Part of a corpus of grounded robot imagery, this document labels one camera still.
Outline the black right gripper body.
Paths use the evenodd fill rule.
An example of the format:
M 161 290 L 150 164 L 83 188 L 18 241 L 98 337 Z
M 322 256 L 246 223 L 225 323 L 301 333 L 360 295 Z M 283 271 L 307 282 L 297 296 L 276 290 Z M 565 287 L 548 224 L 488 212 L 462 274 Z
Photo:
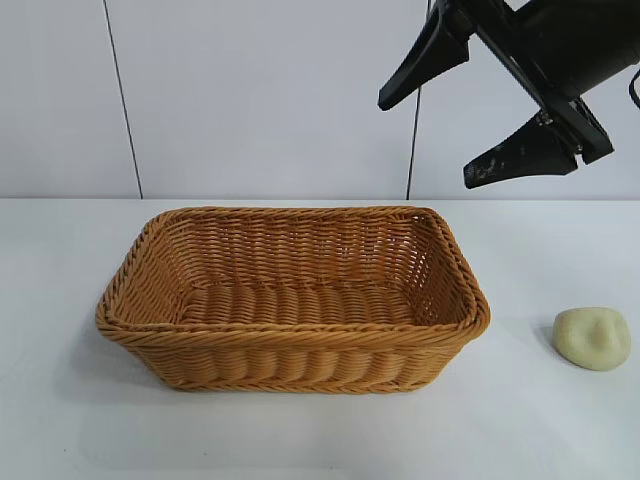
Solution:
M 539 107 L 494 152 L 586 164 L 613 152 L 582 97 L 638 64 L 638 2 L 437 1 L 434 16 L 462 45 L 478 36 Z

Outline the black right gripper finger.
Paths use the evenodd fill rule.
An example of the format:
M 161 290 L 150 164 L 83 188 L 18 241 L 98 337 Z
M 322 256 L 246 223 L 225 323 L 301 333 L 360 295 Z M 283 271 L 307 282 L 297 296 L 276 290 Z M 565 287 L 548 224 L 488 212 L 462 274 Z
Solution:
M 471 20 L 460 5 L 434 5 L 391 78 L 379 90 L 378 107 L 387 111 L 428 81 L 469 60 Z
M 580 141 L 548 111 L 538 111 L 501 143 L 463 168 L 467 189 L 530 176 L 564 176 L 578 168 Z

